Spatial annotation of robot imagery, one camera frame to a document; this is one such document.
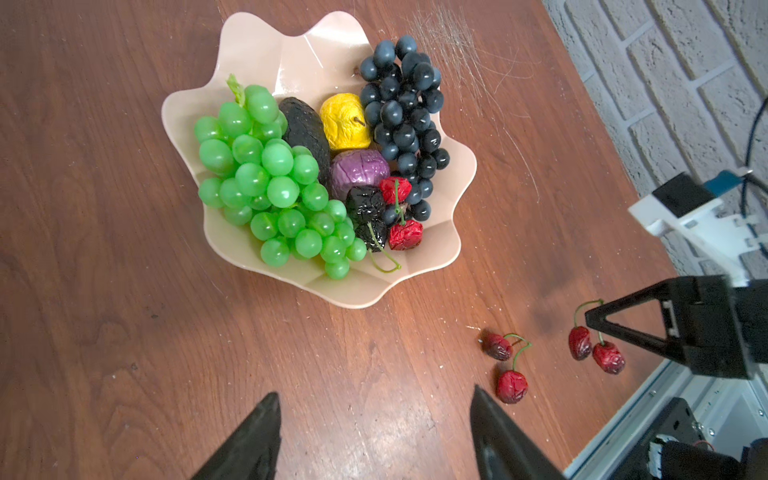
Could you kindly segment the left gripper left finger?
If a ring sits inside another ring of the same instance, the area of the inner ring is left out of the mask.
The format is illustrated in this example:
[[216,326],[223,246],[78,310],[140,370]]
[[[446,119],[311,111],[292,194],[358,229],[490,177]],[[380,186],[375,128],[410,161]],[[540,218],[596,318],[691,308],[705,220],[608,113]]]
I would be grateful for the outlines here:
[[277,392],[268,393],[192,479],[274,479],[281,446]]

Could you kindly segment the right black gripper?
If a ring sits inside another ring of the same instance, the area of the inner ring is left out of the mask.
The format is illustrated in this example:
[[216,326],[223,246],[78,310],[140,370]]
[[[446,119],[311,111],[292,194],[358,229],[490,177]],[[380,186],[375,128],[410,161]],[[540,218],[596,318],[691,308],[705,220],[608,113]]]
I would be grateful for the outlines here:
[[663,280],[584,313],[597,332],[688,367],[751,379],[767,362],[767,282],[723,276]]

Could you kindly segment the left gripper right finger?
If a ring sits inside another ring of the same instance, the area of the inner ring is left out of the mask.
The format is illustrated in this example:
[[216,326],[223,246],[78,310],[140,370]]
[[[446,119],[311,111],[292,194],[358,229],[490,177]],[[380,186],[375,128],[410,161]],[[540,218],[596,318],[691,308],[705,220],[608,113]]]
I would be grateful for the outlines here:
[[470,425],[482,480],[565,479],[563,473],[479,385],[474,388]]

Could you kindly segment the red cherry pair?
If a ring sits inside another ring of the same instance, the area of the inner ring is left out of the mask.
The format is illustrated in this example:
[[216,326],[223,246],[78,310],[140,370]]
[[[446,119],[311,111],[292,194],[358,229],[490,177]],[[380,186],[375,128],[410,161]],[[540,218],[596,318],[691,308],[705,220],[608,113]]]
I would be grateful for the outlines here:
[[531,347],[531,342],[516,333],[486,332],[481,345],[483,353],[498,362],[495,371],[497,399],[507,405],[519,403],[528,393],[529,383],[517,363],[522,353]]
[[423,239],[423,225],[410,213],[408,198],[414,192],[410,181],[390,176],[380,182],[379,189],[386,204],[383,220],[389,229],[390,249],[405,251],[419,246]]
[[593,343],[590,330],[581,325],[579,320],[579,315],[585,308],[603,304],[602,299],[596,299],[584,302],[575,309],[573,327],[568,335],[568,347],[574,360],[582,361],[591,356],[603,372],[618,375],[626,366],[623,354],[614,343],[606,341],[601,333],[598,334],[598,342]]

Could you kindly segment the green grape bunch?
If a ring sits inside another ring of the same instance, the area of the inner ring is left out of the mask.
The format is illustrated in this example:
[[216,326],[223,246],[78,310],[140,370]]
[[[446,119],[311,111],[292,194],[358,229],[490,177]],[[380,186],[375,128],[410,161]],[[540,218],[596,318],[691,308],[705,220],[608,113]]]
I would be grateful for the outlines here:
[[210,172],[198,188],[209,208],[247,227],[262,263],[315,260],[332,280],[346,278],[367,254],[345,208],[320,181],[320,164],[305,145],[283,140],[289,122],[263,86],[226,84],[233,98],[193,127],[198,156]]

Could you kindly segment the purple plum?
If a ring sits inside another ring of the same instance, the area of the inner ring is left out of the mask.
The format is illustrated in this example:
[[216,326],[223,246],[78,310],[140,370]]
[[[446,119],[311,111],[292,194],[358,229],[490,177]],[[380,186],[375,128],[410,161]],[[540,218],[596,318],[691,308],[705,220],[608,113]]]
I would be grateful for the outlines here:
[[331,162],[330,193],[345,201],[356,186],[373,185],[390,176],[388,161],[377,150],[349,150],[339,153]]

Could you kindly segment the dark blue grape bunch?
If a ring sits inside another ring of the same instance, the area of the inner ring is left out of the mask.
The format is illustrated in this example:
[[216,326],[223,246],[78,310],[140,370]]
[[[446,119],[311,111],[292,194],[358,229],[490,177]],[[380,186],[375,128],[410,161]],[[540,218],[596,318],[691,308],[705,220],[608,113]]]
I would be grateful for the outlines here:
[[373,141],[393,175],[411,185],[400,201],[403,218],[424,222],[434,177],[451,160],[433,120],[444,106],[441,72],[410,35],[380,42],[358,72],[366,81],[360,98]]

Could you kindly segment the yellow lemon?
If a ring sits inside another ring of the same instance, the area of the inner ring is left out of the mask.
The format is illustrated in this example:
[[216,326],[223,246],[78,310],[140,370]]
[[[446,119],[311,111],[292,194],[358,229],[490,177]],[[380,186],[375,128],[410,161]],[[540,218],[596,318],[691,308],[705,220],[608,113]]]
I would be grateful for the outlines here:
[[371,145],[370,128],[358,95],[331,96],[322,104],[319,115],[332,151],[367,149]]

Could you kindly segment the black avocado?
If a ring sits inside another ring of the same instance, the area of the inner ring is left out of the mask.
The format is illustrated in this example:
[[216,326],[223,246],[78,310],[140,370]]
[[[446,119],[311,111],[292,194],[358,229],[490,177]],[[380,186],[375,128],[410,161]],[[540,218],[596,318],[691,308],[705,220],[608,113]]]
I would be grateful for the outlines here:
[[283,139],[292,147],[306,147],[319,166],[319,182],[330,185],[331,149],[319,114],[307,103],[287,97],[279,103],[279,109],[287,120]]

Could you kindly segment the pink wavy fruit bowl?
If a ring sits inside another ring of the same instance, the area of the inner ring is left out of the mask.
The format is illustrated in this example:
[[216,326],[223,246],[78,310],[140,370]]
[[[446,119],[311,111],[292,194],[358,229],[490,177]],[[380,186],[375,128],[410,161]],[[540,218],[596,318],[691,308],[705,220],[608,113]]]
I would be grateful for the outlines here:
[[[200,161],[193,125],[231,98],[225,84],[228,76],[245,85],[262,85],[278,98],[295,96],[318,108],[333,94],[360,91],[364,82],[353,71],[371,52],[362,26],[344,11],[327,14],[299,36],[284,35],[251,13],[235,13],[222,26],[211,79],[202,87],[171,93],[161,109],[163,126],[195,183],[201,183],[211,174]],[[442,269],[461,252],[454,211],[474,180],[477,160],[468,146],[448,135],[442,137],[441,145],[450,155],[450,164],[434,179],[425,237],[420,246],[395,253],[402,267],[394,273],[379,272],[369,261],[353,264],[343,280],[332,280],[322,266],[297,259],[272,268],[260,259],[248,230],[229,224],[209,206],[202,209],[206,240],[236,267],[291,284],[342,308],[370,307],[395,285]]]

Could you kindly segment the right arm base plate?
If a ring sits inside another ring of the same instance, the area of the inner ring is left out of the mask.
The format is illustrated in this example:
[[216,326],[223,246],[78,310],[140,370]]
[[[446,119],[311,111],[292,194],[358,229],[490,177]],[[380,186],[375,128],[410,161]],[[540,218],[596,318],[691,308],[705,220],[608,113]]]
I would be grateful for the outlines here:
[[696,424],[688,402],[673,397],[608,478],[661,479],[664,463],[686,472],[685,464],[714,454]]

